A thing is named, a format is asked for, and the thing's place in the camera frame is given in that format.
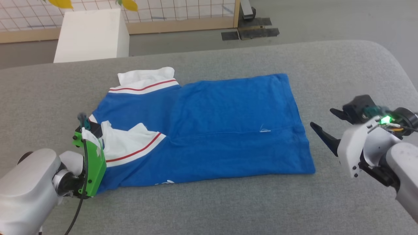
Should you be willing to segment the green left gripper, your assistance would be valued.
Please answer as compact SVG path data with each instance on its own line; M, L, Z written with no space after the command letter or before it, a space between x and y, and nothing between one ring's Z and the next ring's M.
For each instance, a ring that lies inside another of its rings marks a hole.
M96 196L100 183L106 171L106 160L103 153L103 140L100 132L88 134L86 143L84 142L82 131L77 128L74 133L72 144L78 148L83 147L84 161L88 161L87 169L83 169L83 174L88 173L87 186L85 193L82 193L83 188L79 189L79 193L87 197Z

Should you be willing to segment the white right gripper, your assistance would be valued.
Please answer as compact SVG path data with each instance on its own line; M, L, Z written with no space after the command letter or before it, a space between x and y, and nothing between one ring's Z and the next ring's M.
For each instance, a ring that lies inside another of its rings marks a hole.
M337 118L351 124L351 118L342 110L331 108L330 112ZM371 167L378 166L380 159L400 140L384 128L379 126L381 118L373 117L365 124L357 124L348 128L340 139L328 134L314 122L310 127L321 138L334 156L338 157L346 175L354 178L361 172L359 163L363 156L364 162Z

